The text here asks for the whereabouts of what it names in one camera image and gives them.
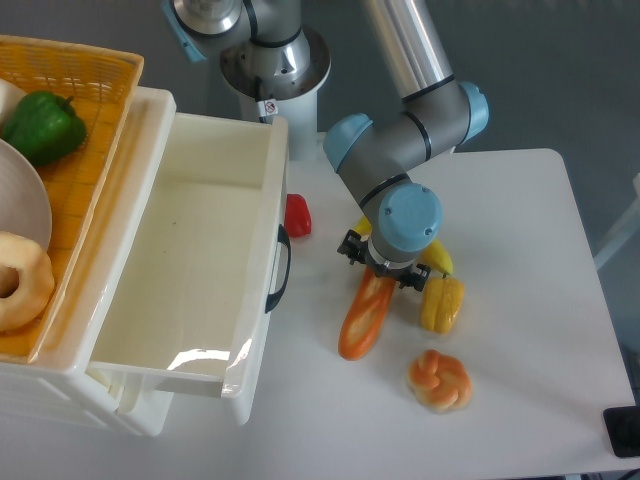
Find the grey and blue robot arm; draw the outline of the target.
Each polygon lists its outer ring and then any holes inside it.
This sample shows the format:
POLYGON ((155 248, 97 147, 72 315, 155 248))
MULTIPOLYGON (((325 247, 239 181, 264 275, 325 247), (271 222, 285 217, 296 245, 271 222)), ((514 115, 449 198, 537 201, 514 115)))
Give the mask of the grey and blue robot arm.
MULTIPOLYGON (((303 24, 299 2, 166 1, 162 8, 190 60, 218 60, 244 119, 284 118, 293 149, 310 152, 331 59, 324 39, 303 24)), ((455 77, 423 2, 366 1, 363 9, 403 109, 386 128, 353 114, 325 136, 327 160, 372 227, 368 235, 348 233, 339 252, 422 290, 430 269, 420 254, 438 234, 442 209, 409 173, 478 135, 488 103, 455 77)))

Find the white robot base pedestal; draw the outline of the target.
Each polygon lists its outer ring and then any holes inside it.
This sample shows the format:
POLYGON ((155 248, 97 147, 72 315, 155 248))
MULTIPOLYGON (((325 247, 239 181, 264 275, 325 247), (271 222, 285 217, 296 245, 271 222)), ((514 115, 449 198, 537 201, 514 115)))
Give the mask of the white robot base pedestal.
POLYGON ((331 69, 319 33, 304 26, 287 44, 245 42, 223 51, 220 67, 238 97, 242 119, 271 123, 281 117, 288 123, 289 158, 316 156, 318 92, 331 69))

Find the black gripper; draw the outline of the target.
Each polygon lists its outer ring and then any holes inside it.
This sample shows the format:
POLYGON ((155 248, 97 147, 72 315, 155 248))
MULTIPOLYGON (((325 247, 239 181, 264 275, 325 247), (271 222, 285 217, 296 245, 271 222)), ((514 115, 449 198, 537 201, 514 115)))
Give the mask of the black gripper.
POLYGON ((349 229, 337 248, 350 265, 367 265, 377 277, 397 279, 399 288, 410 288, 422 292, 431 273, 425 264, 415 263, 415 259, 392 261, 383 257, 372 242, 353 229, 349 229))

